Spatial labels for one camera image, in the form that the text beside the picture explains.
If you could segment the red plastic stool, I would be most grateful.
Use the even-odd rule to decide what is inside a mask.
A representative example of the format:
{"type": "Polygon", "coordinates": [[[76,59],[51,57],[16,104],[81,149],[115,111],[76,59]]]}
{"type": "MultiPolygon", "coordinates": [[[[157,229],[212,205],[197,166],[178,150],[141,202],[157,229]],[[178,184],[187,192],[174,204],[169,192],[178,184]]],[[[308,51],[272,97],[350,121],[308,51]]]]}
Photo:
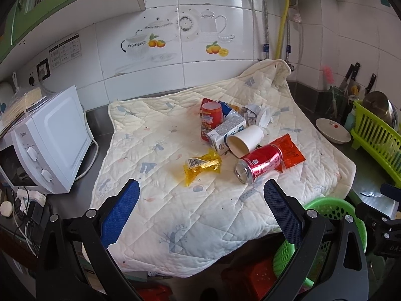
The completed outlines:
{"type": "Polygon", "coordinates": [[[231,266],[213,265],[187,279],[164,279],[137,284],[144,300],[261,300],[277,277],[272,260],[231,266]]]}

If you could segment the blue silver drink can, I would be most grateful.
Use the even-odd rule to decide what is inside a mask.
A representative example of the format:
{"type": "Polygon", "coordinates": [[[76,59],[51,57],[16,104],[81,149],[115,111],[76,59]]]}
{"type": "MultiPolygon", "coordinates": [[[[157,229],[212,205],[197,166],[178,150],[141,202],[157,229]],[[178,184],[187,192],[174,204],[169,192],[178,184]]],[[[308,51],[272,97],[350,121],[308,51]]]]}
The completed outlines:
{"type": "Polygon", "coordinates": [[[227,117],[228,114],[232,111],[232,107],[229,104],[227,104],[227,103],[225,103],[223,101],[219,101],[219,104],[222,107],[223,116],[227,117]]]}

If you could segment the white bowl red flower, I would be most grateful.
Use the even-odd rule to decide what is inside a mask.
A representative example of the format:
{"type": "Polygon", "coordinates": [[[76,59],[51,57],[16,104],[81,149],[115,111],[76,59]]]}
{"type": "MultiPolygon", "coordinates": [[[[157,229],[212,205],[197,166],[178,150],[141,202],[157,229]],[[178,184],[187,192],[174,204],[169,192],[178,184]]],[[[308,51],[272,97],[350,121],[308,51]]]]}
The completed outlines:
{"type": "Polygon", "coordinates": [[[339,123],[327,119],[318,118],[315,121],[317,129],[330,142],[335,144],[345,144],[351,141],[350,133],[339,123]]]}

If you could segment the green wall cabinet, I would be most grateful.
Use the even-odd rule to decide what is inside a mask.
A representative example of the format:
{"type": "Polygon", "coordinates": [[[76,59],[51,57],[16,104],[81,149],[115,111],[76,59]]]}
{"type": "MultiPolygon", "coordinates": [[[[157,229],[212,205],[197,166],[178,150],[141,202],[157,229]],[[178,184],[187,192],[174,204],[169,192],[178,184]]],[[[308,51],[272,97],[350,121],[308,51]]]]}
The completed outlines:
{"type": "Polygon", "coordinates": [[[144,10],[144,0],[14,0],[1,12],[1,71],[88,25],[144,10]]]}

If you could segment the white paper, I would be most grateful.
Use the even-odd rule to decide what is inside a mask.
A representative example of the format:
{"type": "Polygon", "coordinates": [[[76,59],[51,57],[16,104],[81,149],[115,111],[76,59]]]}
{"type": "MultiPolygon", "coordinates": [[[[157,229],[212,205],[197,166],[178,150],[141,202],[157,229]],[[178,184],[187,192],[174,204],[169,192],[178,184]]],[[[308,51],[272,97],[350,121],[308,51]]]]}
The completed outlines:
{"type": "Polygon", "coordinates": [[[246,124],[251,126],[256,124],[260,112],[261,107],[259,105],[248,104],[240,109],[239,114],[245,119],[246,124]]]}

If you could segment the white paper cup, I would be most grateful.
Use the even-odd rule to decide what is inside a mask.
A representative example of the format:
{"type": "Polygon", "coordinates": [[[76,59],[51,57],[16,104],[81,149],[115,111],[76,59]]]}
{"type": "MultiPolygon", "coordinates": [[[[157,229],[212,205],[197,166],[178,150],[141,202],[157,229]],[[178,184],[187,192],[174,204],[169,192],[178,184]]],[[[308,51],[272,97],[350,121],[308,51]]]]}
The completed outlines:
{"type": "Polygon", "coordinates": [[[259,126],[251,125],[228,137],[226,142],[230,151],[237,158],[242,158],[254,151],[263,138],[263,130],[259,126]]]}

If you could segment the pink bottle brush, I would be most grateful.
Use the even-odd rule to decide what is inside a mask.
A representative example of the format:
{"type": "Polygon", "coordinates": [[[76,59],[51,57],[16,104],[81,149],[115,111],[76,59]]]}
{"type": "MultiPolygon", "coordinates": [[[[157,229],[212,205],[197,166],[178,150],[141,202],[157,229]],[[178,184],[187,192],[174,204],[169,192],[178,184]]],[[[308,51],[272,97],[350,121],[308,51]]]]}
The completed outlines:
{"type": "Polygon", "coordinates": [[[324,89],[329,90],[335,84],[332,69],[329,66],[323,66],[322,72],[324,75],[324,89]]]}

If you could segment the white quilted cloth mat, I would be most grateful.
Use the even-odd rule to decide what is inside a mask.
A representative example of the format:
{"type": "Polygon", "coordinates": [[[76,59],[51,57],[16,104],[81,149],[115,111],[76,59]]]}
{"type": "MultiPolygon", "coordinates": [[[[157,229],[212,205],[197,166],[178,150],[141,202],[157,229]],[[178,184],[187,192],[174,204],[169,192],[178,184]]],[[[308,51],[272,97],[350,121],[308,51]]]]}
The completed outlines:
{"type": "Polygon", "coordinates": [[[247,241],[279,231],[264,197],[274,179],[302,204],[344,198],[356,166],[308,120],[291,96],[283,60],[264,60],[240,76],[162,97],[115,101],[108,106],[114,134],[92,191],[91,207],[119,193],[129,179],[140,196],[109,252],[124,272],[187,278],[210,267],[247,241]],[[263,144],[289,134],[305,161],[243,184],[237,159],[222,156],[219,172],[205,171],[185,183],[183,166],[207,153],[201,139],[201,101],[268,107],[272,119],[263,144]]]}

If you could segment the red orange snack wrapper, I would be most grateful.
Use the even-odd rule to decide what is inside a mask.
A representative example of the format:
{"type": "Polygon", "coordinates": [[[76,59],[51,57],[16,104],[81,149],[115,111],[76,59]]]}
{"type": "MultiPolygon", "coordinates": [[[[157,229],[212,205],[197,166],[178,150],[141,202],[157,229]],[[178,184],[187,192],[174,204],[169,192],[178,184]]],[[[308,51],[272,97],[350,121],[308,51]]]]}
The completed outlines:
{"type": "Polygon", "coordinates": [[[306,160],[299,148],[291,140],[289,134],[275,139],[270,142],[270,145],[276,146],[281,151],[282,159],[280,164],[276,167],[276,170],[280,173],[282,173],[284,169],[299,165],[306,160]]]}

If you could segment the red snack canister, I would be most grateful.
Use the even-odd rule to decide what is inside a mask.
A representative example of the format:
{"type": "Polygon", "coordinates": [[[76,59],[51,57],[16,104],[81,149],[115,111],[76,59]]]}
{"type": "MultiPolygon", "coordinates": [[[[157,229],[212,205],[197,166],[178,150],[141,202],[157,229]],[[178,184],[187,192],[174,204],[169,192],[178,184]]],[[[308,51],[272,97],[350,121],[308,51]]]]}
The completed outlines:
{"type": "Polygon", "coordinates": [[[219,102],[204,98],[200,107],[201,138],[209,141],[207,134],[217,128],[224,121],[222,105],[219,102]]]}

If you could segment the teal bottle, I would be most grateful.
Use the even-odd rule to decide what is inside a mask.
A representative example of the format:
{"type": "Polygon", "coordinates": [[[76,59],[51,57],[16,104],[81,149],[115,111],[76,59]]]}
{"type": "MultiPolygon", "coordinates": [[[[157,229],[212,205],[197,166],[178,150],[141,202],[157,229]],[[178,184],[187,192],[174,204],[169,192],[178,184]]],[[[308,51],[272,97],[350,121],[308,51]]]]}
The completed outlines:
{"type": "Polygon", "coordinates": [[[344,127],[348,132],[351,132],[354,126],[355,126],[355,109],[353,108],[347,115],[344,127]]]}

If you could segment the green plastic trash basket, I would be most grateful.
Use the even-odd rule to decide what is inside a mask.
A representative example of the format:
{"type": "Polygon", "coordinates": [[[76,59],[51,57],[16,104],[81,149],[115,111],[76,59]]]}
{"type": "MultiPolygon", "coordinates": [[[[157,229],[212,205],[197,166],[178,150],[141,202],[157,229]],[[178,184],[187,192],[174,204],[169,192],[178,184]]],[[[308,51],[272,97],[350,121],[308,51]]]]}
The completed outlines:
{"type": "MultiPolygon", "coordinates": [[[[355,218],[355,207],[344,199],[334,197],[316,198],[307,204],[304,204],[303,207],[305,210],[312,209],[321,217],[329,219],[334,229],[334,233],[331,236],[325,235],[324,239],[322,240],[312,267],[304,281],[303,286],[305,288],[312,288],[323,269],[327,257],[329,256],[329,249],[332,246],[334,238],[339,236],[339,230],[341,228],[341,223],[343,223],[343,218],[346,215],[350,215],[355,218]]],[[[281,273],[288,265],[296,249],[297,247],[288,241],[284,241],[283,244],[278,248],[272,260],[272,269],[277,278],[279,278],[281,273]]]]}

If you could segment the white milk carton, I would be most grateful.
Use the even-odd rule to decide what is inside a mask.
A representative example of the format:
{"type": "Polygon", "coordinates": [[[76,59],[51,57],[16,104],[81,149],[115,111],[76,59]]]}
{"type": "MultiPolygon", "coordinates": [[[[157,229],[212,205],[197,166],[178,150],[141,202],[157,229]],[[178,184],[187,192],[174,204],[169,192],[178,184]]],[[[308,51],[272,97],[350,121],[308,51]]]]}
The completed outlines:
{"type": "Polygon", "coordinates": [[[245,118],[238,113],[229,115],[222,124],[207,133],[209,143],[219,155],[229,150],[227,139],[246,127],[245,118]]]}

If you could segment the yellow plastic wrapper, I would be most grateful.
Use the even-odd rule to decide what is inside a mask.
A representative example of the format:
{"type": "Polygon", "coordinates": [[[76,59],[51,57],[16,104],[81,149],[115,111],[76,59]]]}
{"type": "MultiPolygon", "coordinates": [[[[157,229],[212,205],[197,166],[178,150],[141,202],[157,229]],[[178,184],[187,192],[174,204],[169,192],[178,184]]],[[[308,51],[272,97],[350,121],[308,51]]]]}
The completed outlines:
{"type": "Polygon", "coordinates": [[[195,178],[205,171],[220,173],[222,167],[222,159],[219,153],[214,149],[199,157],[188,158],[183,165],[185,173],[185,185],[189,186],[195,178]]]}

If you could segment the red cola can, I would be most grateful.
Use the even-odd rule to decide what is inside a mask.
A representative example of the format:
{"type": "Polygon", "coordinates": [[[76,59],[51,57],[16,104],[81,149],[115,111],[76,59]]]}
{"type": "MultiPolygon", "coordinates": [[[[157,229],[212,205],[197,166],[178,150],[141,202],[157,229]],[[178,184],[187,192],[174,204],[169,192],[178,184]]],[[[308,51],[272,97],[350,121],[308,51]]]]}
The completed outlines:
{"type": "Polygon", "coordinates": [[[253,183],[259,176],[275,170],[282,162],[281,150],[268,144],[238,159],[234,172],[241,183],[253,183]]]}

